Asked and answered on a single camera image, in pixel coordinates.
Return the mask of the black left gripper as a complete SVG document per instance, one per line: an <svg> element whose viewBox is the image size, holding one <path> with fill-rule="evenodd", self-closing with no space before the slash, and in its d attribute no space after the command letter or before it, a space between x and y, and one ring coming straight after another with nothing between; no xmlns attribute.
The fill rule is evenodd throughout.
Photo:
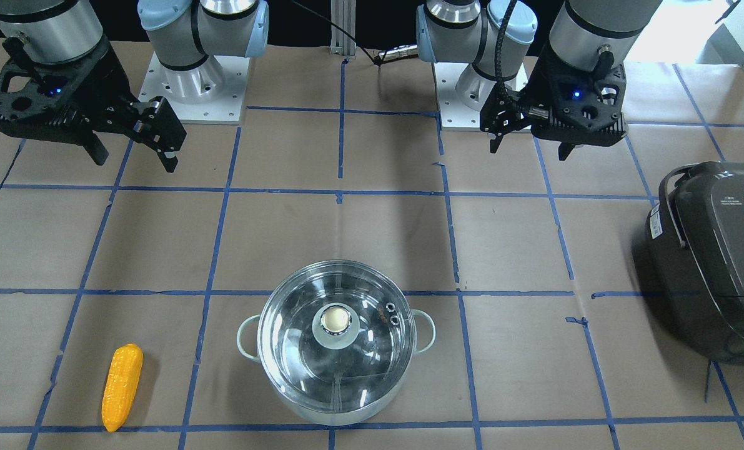
<svg viewBox="0 0 744 450"><path fill-rule="evenodd" d="M524 128L537 139L560 143L560 161L577 145L613 146L628 134L622 112L627 80L623 64L607 72L581 71L541 57L519 91L492 89L480 112L480 130L490 135L491 154L504 136Z"/></svg>

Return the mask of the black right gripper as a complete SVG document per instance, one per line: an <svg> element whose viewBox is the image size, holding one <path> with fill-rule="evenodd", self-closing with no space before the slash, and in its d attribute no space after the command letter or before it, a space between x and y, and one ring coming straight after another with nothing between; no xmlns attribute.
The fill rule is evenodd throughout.
<svg viewBox="0 0 744 450"><path fill-rule="evenodd" d="M108 38L87 54L57 65L29 57L24 37L9 37L9 60L0 73L0 132L82 146L95 165L109 151L99 132L122 134L151 148L167 173L179 163L187 133L165 97L140 101Z"/></svg>

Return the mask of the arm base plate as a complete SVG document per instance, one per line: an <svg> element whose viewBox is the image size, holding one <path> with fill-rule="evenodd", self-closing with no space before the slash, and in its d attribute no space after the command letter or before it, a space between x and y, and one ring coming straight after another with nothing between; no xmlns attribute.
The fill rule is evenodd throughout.
<svg viewBox="0 0 744 450"><path fill-rule="evenodd" d="M172 71L152 55L139 99L166 98L183 124L238 126L244 110L251 59L211 56L188 71Z"/></svg>
<svg viewBox="0 0 744 450"><path fill-rule="evenodd" d="M480 131L480 112L495 83L470 64L434 64L435 93L441 128L446 131Z"/></svg>

